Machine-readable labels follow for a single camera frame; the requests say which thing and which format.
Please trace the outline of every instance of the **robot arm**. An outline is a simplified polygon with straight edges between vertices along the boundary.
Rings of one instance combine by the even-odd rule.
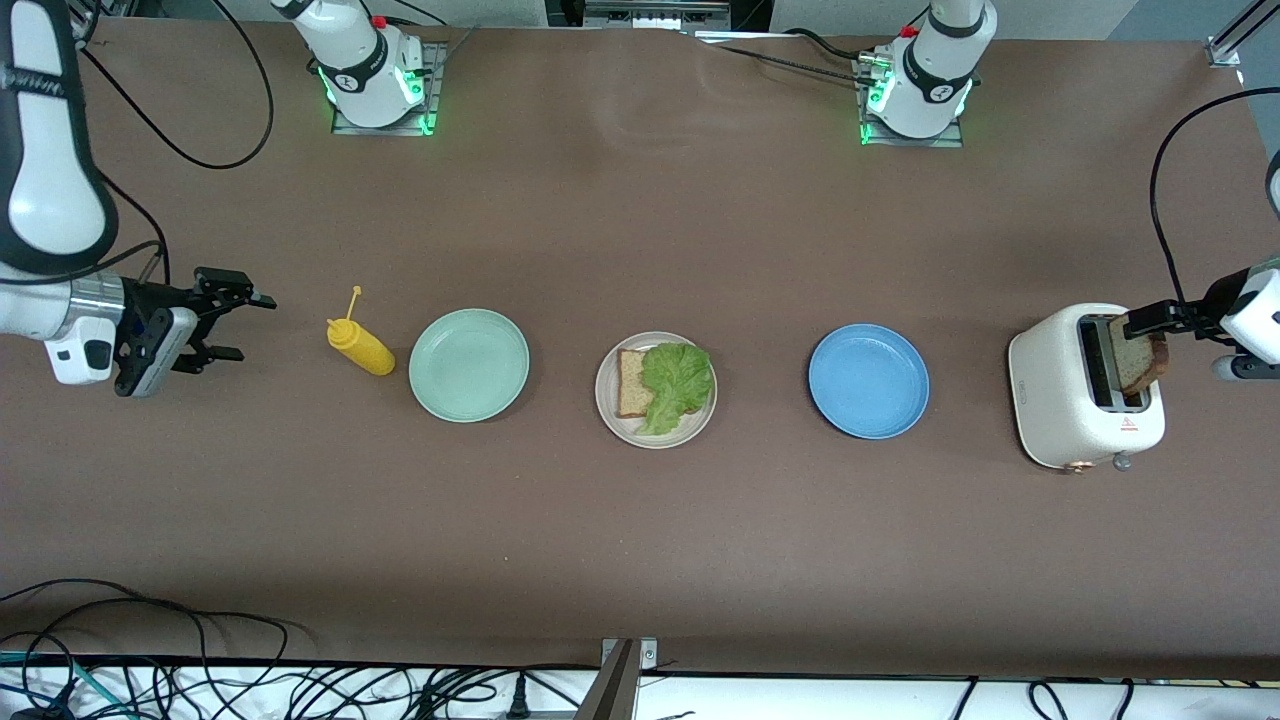
[[[996,22],[989,0],[933,0],[918,35],[876,47],[879,92],[867,109],[904,137],[941,135],[964,110]]]
[[[61,383],[105,380],[115,361],[118,395],[151,395],[170,369],[241,359],[204,345],[219,315],[275,306],[243,273],[198,269],[179,291],[87,272],[115,242],[116,210],[90,154],[61,0],[0,0],[0,333],[42,341]]]
[[[271,0],[320,64],[330,102],[353,124],[380,128],[422,105],[422,41],[370,18],[356,0]]]
[[[1280,152],[1267,168],[1267,199],[1280,217]],[[1194,333],[1234,346],[1213,372],[1224,380],[1280,379],[1280,255],[1219,278],[1194,302],[1175,300],[1132,310],[1125,336]]]
[[[88,268],[115,242],[116,214],[88,151],[79,69],[60,0],[0,13],[0,281]],[[124,310],[118,277],[0,286],[0,332],[45,341],[58,379],[106,379]]]

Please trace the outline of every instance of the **lettuce leaf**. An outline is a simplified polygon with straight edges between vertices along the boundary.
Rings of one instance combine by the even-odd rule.
[[[664,342],[644,355],[644,384],[653,391],[640,434],[676,429],[685,413],[701,410],[712,395],[712,359],[692,345]]]

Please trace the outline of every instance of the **bread slice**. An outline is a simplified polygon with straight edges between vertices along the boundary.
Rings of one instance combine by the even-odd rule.
[[[644,384],[644,351],[618,351],[618,418],[644,418],[653,391]]]
[[[1169,370],[1169,343],[1161,333],[1128,340],[1124,325],[1129,315],[1111,320],[1111,354],[1116,360],[1120,392],[1138,395]]]

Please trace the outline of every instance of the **white plate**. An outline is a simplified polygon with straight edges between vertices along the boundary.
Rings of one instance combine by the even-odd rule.
[[[595,373],[595,407],[600,411],[600,419],[608,425],[613,434],[623,441],[646,450],[666,450],[684,445],[694,436],[703,432],[716,410],[716,368],[712,364],[712,395],[707,398],[707,405],[698,413],[681,415],[676,429],[662,436],[639,434],[644,425],[644,418],[618,418],[618,351],[620,350],[649,350],[664,342],[684,342],[694,345],[675,333],[648,332],[634,334],[613,346],[613,350],[604,356],[600,370]]]

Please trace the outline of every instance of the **green led light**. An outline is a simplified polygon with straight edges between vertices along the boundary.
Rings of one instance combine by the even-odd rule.
[[[431,113],[424,113],[421,117],[419,117],[419,119],[417,119],[417,127],[419,127],[419,129],[422,131],[422,135],[425,135],[425,136],[433,136],[433,135],[435,135],[435,119],[436,119],[436,115],[438,115],[438,113],[431,111]]]
[[[320,82],[324,83],[324,96],[329,99],[329,104],[337,106],[338,101],[333,99],[333,88],[329,87],[329,78],[320,73]]]
[[[417,105],[422,100],[422,86],[415,83],[410,87],[406,78],[412,78],[411,73],[396,73],[396,82],[401,83],[401,91],[404,94],[404,100],[412,105]]]
[[[969,91],[970,90],[973,90],[973,83],[972,82],[969,85],[966,85],[963,91],[960,91],[960,104],[956,105],[956,117],[957,118],[960,117],[961,113],[964,113],[964,102],[965,102],[965,100],[969,99]]]
[[[884,105],[888,104],[888,94],[893,92],[895,85],[897,83],[893,82],[893,73],[884,73],[884,81],[876,83],[876,87],[868,90],[870,95],[867,97],[867,106],[876,113],[883,113]]]

